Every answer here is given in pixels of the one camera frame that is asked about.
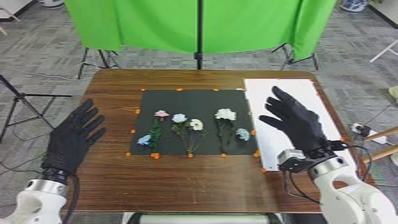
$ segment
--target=white flower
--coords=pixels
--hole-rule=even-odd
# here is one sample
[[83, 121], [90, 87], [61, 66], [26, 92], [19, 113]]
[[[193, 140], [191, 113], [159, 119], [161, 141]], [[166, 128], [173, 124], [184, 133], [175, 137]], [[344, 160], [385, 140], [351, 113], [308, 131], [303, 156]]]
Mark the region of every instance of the white flower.
[[239, 128], [239, 129], [236, 130], [236, 136], [237, 136], [239, 140], [248, 141], [248, 139], [250, 139], [250, 134], [248, 134], [248, 131], [246, 131], [243, 128]]
[[214, 119], [225, 119], [225, 120], [234, 121], [236, 120], [236, 112], [232, 112], [229, 108], [220, 109], [214, 114]]
[[186, 121], [186, 117], [184, 117], [184, 114], [175, 114], [173, 116], [172, 116], [172, 121], [175, 122], [175, 123], [182, 123], [184, 121]]
[[191, 119], [189, 120], [189, 127], [193, 129], [193, 131], [200, 131], [202, 130], [202, 122], [198, 119]]

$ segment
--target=wall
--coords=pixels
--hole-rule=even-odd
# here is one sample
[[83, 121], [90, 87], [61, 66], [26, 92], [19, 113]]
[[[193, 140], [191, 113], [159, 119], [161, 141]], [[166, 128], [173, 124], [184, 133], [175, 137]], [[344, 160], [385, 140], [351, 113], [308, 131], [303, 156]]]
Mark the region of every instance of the wall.
[[398, 1], [383, 0], [381, 4], [371, 4], [380, 13], [388, 17], [388, 19], [398, 24]]
[[[0, 6], [8, 10], [10, 13], [15, 13], [22, 6], [31, 2], [31, 0], [0, 0]], [[6, 19], [8, 14], [0, 10], [0, 19]]]

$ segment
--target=black mat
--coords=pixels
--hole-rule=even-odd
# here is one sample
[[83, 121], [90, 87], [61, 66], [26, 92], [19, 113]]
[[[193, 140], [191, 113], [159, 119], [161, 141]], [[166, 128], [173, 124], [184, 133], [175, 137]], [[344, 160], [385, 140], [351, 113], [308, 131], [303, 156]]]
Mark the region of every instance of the black mat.
[[[229, 108], [236, 112], [236, 128], [252, 131], [252, 120], [248, 115], [248, 104], [245, 93], [239, 90], [184, 90], [181, 92], [161, 90], [145, 91], [141, 94], [140, 115], [136, 119], [134, 135], [131, 142], [131, 154], [145, 155], [150, 153], [149, 147], [136, 144], [138, 138], [147, 135], [152, 126], [154, 112], [165, 110], [170, 114], [161, 122], [159, 154], [186, 155], [181, 139], [170, 131], [172, 115], [182, 113], [186, 117], [197, 118], [204, 123], [205, 137], [195, 155], [220, 154], [220, 143], [216, 138], [214, 113], [218, 109]], [[227, 148], [229, 155], [250, 155], [255, 152], [255, 138], [250, 136], [248, 142], [237, 140], [232, 135]]]

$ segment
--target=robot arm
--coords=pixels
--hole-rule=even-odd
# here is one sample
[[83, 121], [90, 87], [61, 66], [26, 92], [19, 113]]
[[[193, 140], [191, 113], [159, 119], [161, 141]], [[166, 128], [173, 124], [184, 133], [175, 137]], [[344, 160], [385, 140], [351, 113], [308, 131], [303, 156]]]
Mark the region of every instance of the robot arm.
[[392, 203], [380, 190], [362, 182], [342, 157], [333, 151], [348, 146], [340, 141], [326, 141], [317, 115], [273, 87], [278, 99], [268, 98], [266, 109], [278, 119], [260, 116], [260, 121], [287, 135], [296, 150], [278, 155], [278, 170], [307, 171], [319, 190], [319, 207], [328, 224], [392, 224], [398, 223]]
[[[398, 223], [394, 205], [380, 190], [362, 182], [344, 158], [333, 157], [308, 169], [319, 189], [321, 213], [330, 224]], [[346, 184], [333, 187], [333, 182]]]
[[93, 131], [104, 117], [86, 100], [49, 134], [42, 177], [30, 180], [17, 194], [14, 213], [0, 224], [60, 224], [60, 208], [65, 205], [67, 177], [74, 176], [88, 148], [106, 129]]
[[28, 181], [17, 194], [17, 206], [10, 216], [0, 219], [0, 224], [60, 224], [60, 208], [65, 205], [67, 186], [51, 181]]

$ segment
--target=carpet floor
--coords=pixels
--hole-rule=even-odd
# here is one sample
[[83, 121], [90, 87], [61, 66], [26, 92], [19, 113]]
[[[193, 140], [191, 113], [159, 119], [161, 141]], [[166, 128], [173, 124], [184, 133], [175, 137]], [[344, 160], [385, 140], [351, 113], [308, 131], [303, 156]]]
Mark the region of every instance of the carpet floor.
[[[47, 111], [49, 122], [58, 124], [77, 105], [97, 69], [86, 67], [83, 79], [76, 80], [83, 48], [65, 8], [47, 10], [35, 4], [19, 18], [22, 20], [19, 23], [1, 23], [8, 36], [0, 35], [0, 74], [19, 91], [72, 95], [70, 99], [56, 99]], [[369, 63], [369, 59], [396, 38], [398, 30], [369, 10], [360, 14], [346, 14], [335, 8], [316, 48], [319, 70], [314, 71], [310, 61], [285, 66], [285, 70], [314, 72], [346, 129], [353, 122], [369, 122], [367, 125], [376, 131], [398, 124], [398, 106], [387, 94], [387, 88], [398, 85], [398, 57], [387, 53], [376, 62]], [[234, 54], [204, 55], [204, 68], [278, 70], [284, 55], [282, 52], [271, 54], [269, 51], [271, 49], [264, 49]], [[93, 51], [88, 53], [88, 61], [101, 63]], [[191, 54], [131, 47], [118, 52], [115, 61], [122, 68], [133, 69], [195, 68]], [[0, 87], [0, 125], [5, 122], [10, 100], [12, 95]], [[46, 100], [33, 98], [31, 103], [42, 108]], [[30, 115], [19, 105], [14, 120]], [[37, 158], [19, 169], [38, 169], [47, 132], [38, 121], [8, 129], [0, 144], [0, 160], [8, 167]], [[398, 143], [396, 136], [388, 137], [388, 142]], [[371, 151], [385, 147], [374, 143], [364, 145]], [[0, 167], [0, 217], [12, 211], [15, 194], [28, 179], [35, 177], [33, 173], [5, 171]], [[398, 167], [388, 158], [374, 161], [371, 175], [398, 208]], [[72, 218], [72, 223], [79, 224], [118, 222], [120, 214], [115, 213], [76, 213]]]

